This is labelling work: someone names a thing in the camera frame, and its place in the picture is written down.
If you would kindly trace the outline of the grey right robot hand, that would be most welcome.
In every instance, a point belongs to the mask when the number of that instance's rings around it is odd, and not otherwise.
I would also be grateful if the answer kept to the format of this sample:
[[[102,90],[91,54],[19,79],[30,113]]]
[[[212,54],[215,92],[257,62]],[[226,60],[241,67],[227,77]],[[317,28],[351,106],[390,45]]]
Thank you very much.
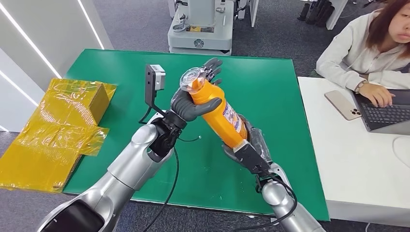
[[[245,123],[245,127],[248,131],[248,141],[256,149],[257,153],[262,157],[262,159],[264,159],[265,162],[270,166],[273,163],[273,161],[269,149],[266,145],[262,131],[259,128],[254,127],[243,115],[238,114],[238,116]],[[245,167],[245,165],[242,164],[240,160],[234,156],[234,152],[230,147],[228,147],[226,144],[222,144],[221,147],[224,150],[224,153],[229,158],[239,163],[241,166]]]

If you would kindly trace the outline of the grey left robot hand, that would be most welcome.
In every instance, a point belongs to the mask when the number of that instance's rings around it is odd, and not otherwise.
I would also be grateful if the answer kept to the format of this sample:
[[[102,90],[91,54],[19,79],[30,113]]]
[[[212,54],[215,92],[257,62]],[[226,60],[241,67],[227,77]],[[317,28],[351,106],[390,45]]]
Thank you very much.
[[[221,72],[221,65],[222,60],[218,58],[212,58],[203,64],[207,81],[212,81],[215,76]],[[221,103],[221,98],[213,98],[206,103],[196,105],[191,95],[179,88],[171,99],[171,109],[179,115],[180,118],[186,122],[190,122],[198,116],[214,111]]]

